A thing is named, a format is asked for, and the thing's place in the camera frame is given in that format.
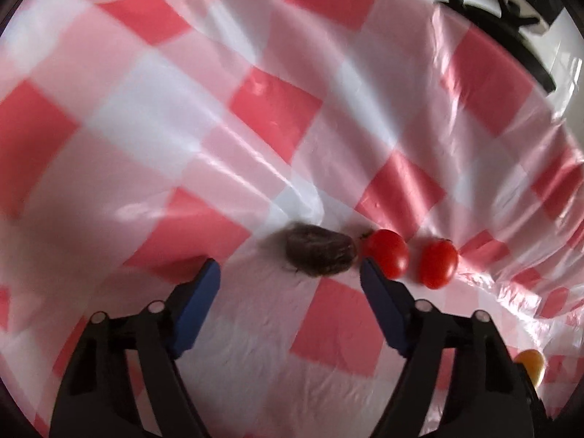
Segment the plastic tablecloth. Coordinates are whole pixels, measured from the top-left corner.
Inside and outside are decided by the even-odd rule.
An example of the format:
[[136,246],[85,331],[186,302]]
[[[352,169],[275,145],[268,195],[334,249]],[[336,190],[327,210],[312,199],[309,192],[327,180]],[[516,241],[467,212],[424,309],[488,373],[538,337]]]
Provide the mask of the plastic tablecloth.
[[[222,286],[177,365],[212,435],[369,436],[403,361],[357,270],[285,265],[271,235],[291,220],[400,233],[414,297],[487,310],[512,353],[544,352],[550,413],[584,371],[582,155],[528,73],[443,6],[25,0],[0,100],[0,374],[45,436],[87,318],[165,298],[203,255]],[[430,291],[415,266],[436,237],[461,265]]]

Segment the white square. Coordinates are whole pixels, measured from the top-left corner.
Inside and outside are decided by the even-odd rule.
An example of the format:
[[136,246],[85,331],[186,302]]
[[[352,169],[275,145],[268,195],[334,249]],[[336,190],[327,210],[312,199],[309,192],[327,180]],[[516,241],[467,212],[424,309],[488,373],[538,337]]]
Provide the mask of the white square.
[[291,354],[252,429],[255,436],[370,436],[391,385]]
[[538,395],[544,402],[548,413],[556,415],[566,404],[570,395],[574,392],[574,383],[555,382],[553,384],[544,383],[538,387]]
[[111,318],[138,314],[156,300],[166,300],[174,285],[150,272],[121,266],[91,294],[88,314],[106,311]]
[[341,64],[327,103],[352,116],[393,148],[421,107],[428,77],[397,47],[362,30],[352,55]]
[[581,289],[584,258],[580,251],[564,245],[536,267],[542,278],[548,280],[534,288],[542,297],[547,297],[558,285],[573,288],[575,292]]
[[60,35],[91,4],[86,0],[33,0],[17,10],[0,44],[25,74],[57,46]]
[[270,209],[270,200],[244,172],[205,149],[191,160],[181,184],[249,231],[264,223]]
[[1,46],[2,40],[0,39],[0,68],[2,68],[2,74],[0,74],[0,103],[7,98],[8,95],[22,82],[26,77],[21,74],[12,58],[7,54],[6,46]]
[[212,312],[288,351],[319,282],[288,264],[281,233],[270,234],[248,239],[222,267]]
[[355,215],[359,215],[352,208],[334,199],[334,197],[328,196],[322,191],[319,191],[319,194],[324,206],[324,217],[320,225],[324,228],[340,231],[345,228]]
[[503,310],[504,307],[497,301],[493,291],[486,291],[482,288],[478,291],[478,308],[486,311],[491,316],[495,326],[501,332],[503,327]]
[[154,416],[154,411],[152,410],[152,404],[150,403],[150,397],[148,396],[148,391],[146,388],[142,390],[142,393],[136,397],[135,400],[142,428],[156,436],[162,436],[162,432],[160,431],[158,423],[156,422],[156,417]]
[[325,105],[294,153],[292,168],[319,190],[354,207],[390,154],[360,122]]
[[268,43],[270,0],[215,0],[196,29],[256,65]]
[[173,182],[84,128],[51,161],[24,205],[21,228],[87,272],[110,273],[166,214]]
[[255,249],[257,247],[258,242],[263,241],[265,238],[270,236],[276,231],[283,229],[286,227],[292,219],[290,216],[282,210],[282,208],[275,204],[271,203],[270,210],[266,216],[266,220],[262,223],[261,226],[253,231],[253,235],[237,250],[236,253],[242,251],[248,251],[249,249]]
[[[432,303],[440,311],[442,311],[444,313],[449,313],[449,314],[453,313],[453,311],[449,311],[448,306],[447,306],[449,298],[452,296],[451,293],[449,294],[448,288],[447,287],[442,288],[442,289],[427,288],[425,285],[420,283],[420,281],[418,280],[417,272],[415,274],[412,274],[411,270],[412,269],[410,269],[410,272],[407,273],[407,277],[402,278],[401,280],[399,280],[399,282],[403,283],[404,285],[406,285],[408,287],[408,291],[414,297],[414,299],[415,300],[419,300],[419,299],[428,300],[430,303]],[[450,284],[452,285],[452,283],[455,283],[457,281],[458,280],[456,278],[454,278]]]
[[296,172],[292,172],[290,184],[273,203],[292,220],[320,225],[325,217],[319,190]]
[[375,368],[375,377],[387,383],[390,388],[389,393],[393,392],[397,385],[404,365],[405,359],[384,341],[379,354],[379,361],[377,361],[377,367]]
[[555,223],[540,208],[534,193],[525,192],[525,197],[533,198],[533,207],[526,209],[518,205],[508,212],[499,213],[492,225],[498,239],[509,247],[514,260],[532,266],[561,250],[566,237],[559,235]]
[[47,300],[50,304],[2,349],[4,361],[35,410],[42,403],[45,383],[53,376],[53,364],[82,317],[84,305],[77,303],[79,299],[65,290],[53,301]]
[[322,100],[354,33],[300,6],[277,2],[260,69]]
[[156,50],[146,53],[87,122],[135,159],[178,180],[224,106]]
[[574,332],[573,326],[565,323],[565,316],[546,320],[532,320],[531,324],[532,330],[530,333],[532,335],[537,333],[536,327],[539,326],[542,329],[542,333],[535,336],[535,339],[538,340],[536,348],[542,350],[547,357],[580,354],[582,332]]
[[243,436],[286,357],[285,349],[211,313],[177,367],[211,436]]
[[93,290],[112,270],[103,257],[67,251],[25,222],[3,248],[2,274],[11,295],[9,332],[15,336],[44,327],[59,312],[80,318]]
[[528,189],[529,179],[523,168],[493,140],[462,174],[452,196],[489,227],[498,213],[516,205]]

